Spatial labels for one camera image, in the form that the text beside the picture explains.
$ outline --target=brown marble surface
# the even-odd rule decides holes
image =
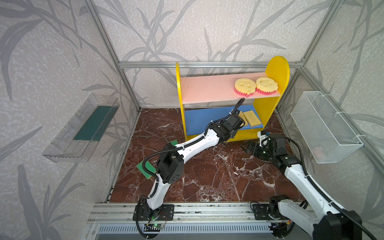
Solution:
[[[275,114],[266,129],[283,133]],[[154,179],[146,179],[136,165],[175,139],[185,141],[180,109],[143,109],[110,201],[137,202],[140,195],[148,195]],[[194,156],[184,165],[183,176],[171,185],[164,201],[269,201],[279,194],[294,201],[304,200],[277,168],[246,154],[240,148],[244,142],[219,144]],[[154,167],[156,160],[150,160]]]

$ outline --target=green cloth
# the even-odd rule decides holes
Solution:
[[[100,141],[117,110],[117,107],[97,106],[73,140]]]
[[[179,144],[179,142],[177,140],[173,140],[171,143],[173,146],[175,146],[176,144]]]
[[[149,175],[148,173],[144,172],[144,169],[143,169],[143,161],[141,161],[136,167],[140,170],[140,172],[142,174],[144,174],[144,176],[147,178],[147,179],[150,179],[151,178],[151,175]],[[145,163],[145,167],[153,172],[153,173],[156,173],[156,168],[154,168],[154,166],[152,166],[152,164],[150,164],[150,162],[146,162]]]

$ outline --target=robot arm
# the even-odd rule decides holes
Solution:
[[[268,206],[270,215],[281,214],[289,218],[315,240],[361,240],[361,229],[340,212],[344,209],[343,206],[331,198],[316,181],[311,179],[311,183],[308,179],[310,176],[306,173],[300,160],[295,155],[287,153],[286,139],[289,138],[280,134],[269,134],[267,144],[260,143],[261,146],[259,146],[255,142],[249,142],[244,150],[274,164],[297,187],[315,214],[301,208],[287,196],[280,195],[271,197]],[[345,211],[345,213],[361,224],[361,218],[355,211]]]
[[[190,142],[199,139],[203,135],[204,133],[198,135],[197,137],[187,142],[176,144],[175,147],[182,147]],[[159,178],[158,187],[155,194],[149,199],[147,199],[148,206],[152,210],[160,208],[163,205],[164,197],[170,185],[181,177],[184,169],[184,164],[204,149],[217,145],[219,143],[219,140],[220,138],[217,136],[217,133],[214,130],[209,129],[207,135],[203,140],[199,141],[198,143],[192,146],[177,151],[177,153],[174,154],[176,156],[173,159],[171,157],[171,154],[165,155],[163,157],[160,156],[157,162],[157,171],[162,174],[157,173],[157,176]],[[152,195],[153,191],[155,190],[155,185],[156,182],[154,182],[151,192],[148,196]]]
[[[209,147],[235,137],[237,131],[244,126],[244,120],[238,116],[239,112],[235,107],[229,116],[215,122],[212,121],[206,131],[197,137],[175,146],[168,143],[164,147],[164,152],[160,154],[157,161],[156,181],[148,198],[143,202],[143,216],[146,219],[156,218],[161,213],[164,197],[170,185],[181,177],[184,164],[189,159]]]

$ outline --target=yellow shelf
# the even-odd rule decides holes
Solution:
[[[183,121],[184,136],[185,140],[190,140],[197,135],[187,136],[187,131],[185,128],[185,111],[184,104],[188,103],[206,103],[206,102],[216,102],[216,101],[227,101],[227,100],[236,100],[240,99],[239,96],[233,95],[234,93],[234,82],[239,78],[259,78],[261,76],[267,76],[272,78],[275,82],[278,83],[278,92],[275,95],[270,96],[259,96],[256,94],[254,97],[253,106],[255,107],[256,112],[259,115],[260,121],[263,126],[266,126],[269,118],[271,117],[273,111],[275,110],[277,104],[279,103],[281,96],[285,92],[289,78],[290,78],[290,69],[288,61],[282,56],[276,56],[272,58],[265,70],[265,73],[245,73],[245,74],[229,74],[229,75],[218,75],[218,76],[201,76],[201,77],[191,77],[191,78],[182,78],[180,76],[180,67],[179,63],[176,63],[176,77],[177,77],[177,90],[179,93],[179,102],[181,108],[181,117]],[[200,87],[207,87],[208,85],[213,91],[213,94],[201,94]],[[241,141],[256,139],[257,132],[263,130],[263,128],[257,129],[247,129],[239,130],[236,136],[229,140],[232,141]]]

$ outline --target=green sponge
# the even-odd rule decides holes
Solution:
[[[176,144],[178,144],[179,142],[177,140],[173,140],[172,142],[172,145],[175,146]],[[150,179],[151,178],[151,175],[149,175],[148,173],[144,172],[144,169],[143,169],[143,161],[141,161],[136,167],[140,170],[140,172],[142,174],[144,174],[144,176],[147,178],[147,179]],[[154,166],[152,166],[152,164],[150,162],[146,162],[145,163],[145,167],[153,172],[153,173],[156,173],[156,168]]]

